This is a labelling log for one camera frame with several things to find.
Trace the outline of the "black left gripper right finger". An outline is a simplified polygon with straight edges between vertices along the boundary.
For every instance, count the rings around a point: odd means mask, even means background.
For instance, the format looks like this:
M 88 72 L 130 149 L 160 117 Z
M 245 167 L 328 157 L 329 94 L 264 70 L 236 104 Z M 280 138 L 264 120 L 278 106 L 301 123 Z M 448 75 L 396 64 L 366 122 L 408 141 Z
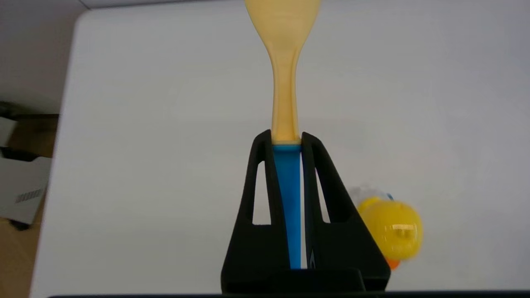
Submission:
M 383 292 L 390 268 L 377 247 L 324 144 L 302 134 L 304 213 L 309 268 L 316 293 Z

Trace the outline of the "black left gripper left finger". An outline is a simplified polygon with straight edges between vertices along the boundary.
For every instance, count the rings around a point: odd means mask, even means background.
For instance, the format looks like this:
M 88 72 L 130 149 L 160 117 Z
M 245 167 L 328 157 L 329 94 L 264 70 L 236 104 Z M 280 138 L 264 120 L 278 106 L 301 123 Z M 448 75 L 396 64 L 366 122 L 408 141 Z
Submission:
M 270 224 L 253 223 L 255 188 L 260 164 L 265 167 Z M 270 293 L 273 275 L 290 270 L 286 219 L 271 131 L 258 134 L 251 145 L 243 192 L 220 273 L 222 292 Z

